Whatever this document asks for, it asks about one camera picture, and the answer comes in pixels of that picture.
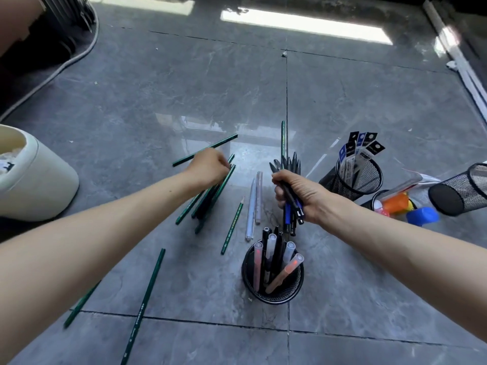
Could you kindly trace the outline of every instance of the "cable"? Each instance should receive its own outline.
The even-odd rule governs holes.
[[[96,10],[90,4],[89,1],[86,1],[86,2],[91,7],[91,9],[93,10],[94,19],[95,19],[96,29],[95,29],[95,32],[94,32],[93,41],[90,43],[90,45],[88,46],[88,48],[86,50],[84,50],[79,55],[76,55],[75,57],[69,59],[68,61],[64,62],[58,69],[56,69],[56,71],[54,73],[52,73],[49,77],[47,77],[43,82],[41,82],[39,85],[37,85],[36,87],[34,87],[29,93],[27,93],[24,97],[22,97],[20,100],[18,100],[15,104],[13,104],[12,106],[10,106],[9,109],[7,109],[7,111],[5,111],[2,114],[2,116],[0,116],[0,123],[3,122],[3,120],[7,116],[9,116],[10,114],[12,114],[20,105],[22,105],[29,98],[31,98],[32,96],[34,96],[34,94],[37,93],[37,91],[39,91],[46,84],[48,84],[50,81],[52,81],[54,78],[56,78],[58,76],[58,74],[61,73],[64,69],[66,69],[70,65],[74,64],[75,62],[81,60],[82,58],[84,58],[86,55],[88,55],[91,52],[91,50],[93,49],[93,47],[94,47],[94,45],[95,45],[95,43],[96,43],[96,41],[98,39],[98,32],[100,30],[100,24],[99,24],[98,14],[96,13]]]

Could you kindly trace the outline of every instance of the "forearm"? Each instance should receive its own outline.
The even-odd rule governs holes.
[[[35,338],[197,192],[181,173],[0,245],[0,362]]]
[[[487,341],[487,250],[338,202],[323,226]]]

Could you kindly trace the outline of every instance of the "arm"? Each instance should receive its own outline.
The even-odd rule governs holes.
[[[0,245],[0,363],[8,362],[100,281],[176,208],[228,173],[210,148],[133,195],[52,221]]]
[[[374,213],[288,171],[308,221],[373,260],[423,300],[487,341],[487,250]],[[283,192],[276,188],[282,206]]]

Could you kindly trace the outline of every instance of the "hand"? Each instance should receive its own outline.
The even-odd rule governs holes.
[[[280,208],[283,208],[286,203],[284,191],[279,187],[280,180],[288,183],[303,202],[304,219],[310,223],[318,224],[326,230],[328,230],[326,216],[329,214],[330,209],[334,205],[340,205],[348,201],[342,196],[331,193],[319,183],[292,173],[289,170],[281,170],[272,174],[272,182],[276,184],[276,200]]]
[[[230,169],[225,156],[214,148],[205,148],[194,155],[184,171],[192,180],[195,187],[200,191],[206,190],[225,179]]]

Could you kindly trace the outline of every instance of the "white trash can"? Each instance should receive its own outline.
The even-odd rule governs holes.
[[[0,216],[44,221],[63,211],[79,186],[76,171],[23,130],[0,124],[0,154],[21,148],[0,173]]]

